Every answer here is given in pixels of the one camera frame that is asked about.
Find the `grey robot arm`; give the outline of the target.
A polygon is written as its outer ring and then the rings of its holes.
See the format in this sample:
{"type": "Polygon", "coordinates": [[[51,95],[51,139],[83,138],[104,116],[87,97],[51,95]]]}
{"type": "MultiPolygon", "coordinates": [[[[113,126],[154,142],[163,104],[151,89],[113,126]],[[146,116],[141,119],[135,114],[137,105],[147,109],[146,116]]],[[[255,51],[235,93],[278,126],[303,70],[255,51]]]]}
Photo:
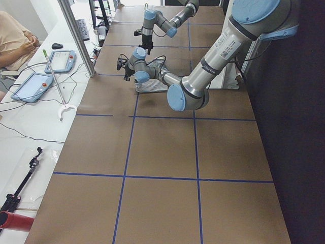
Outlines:
{"type": "Polygon", "coordinates": [[[189,18],[196,15],[199,10],[199,1],[179,1],[184,8],[171,20],[167,20],[159,10],[145,9],[143,25],[141,29],[134,31],[134,36],[142,36],[140,47],[150,54],[153,49],[152,35],[154,26],[157,25],[167,36],[172,38],[177,33],[177,29],[189,18]]]}
{"type": "Polygon", "coordinates": [[[232,61],[240,48],[256,39],[272,41],[294,36],[298,31],[300,1],[233,1],[228,26],[202,57],[194,70],[179,77],[165,68],[149,66],[146,61],[153,48],[153,28],[157,25],[167,36],[173,37],[177,29],[199,10],[199,1],[182,1],[184,8],[171,20],[161,11],[146,9],[142,28],[142,44],[130,58],[119,58],[117,69],[125,69],[124,79],[134,75],[136,82],[157,79],[168,86],[167,100],[175,111],[201,109],[209,101],[207,86],[232,61]]]}

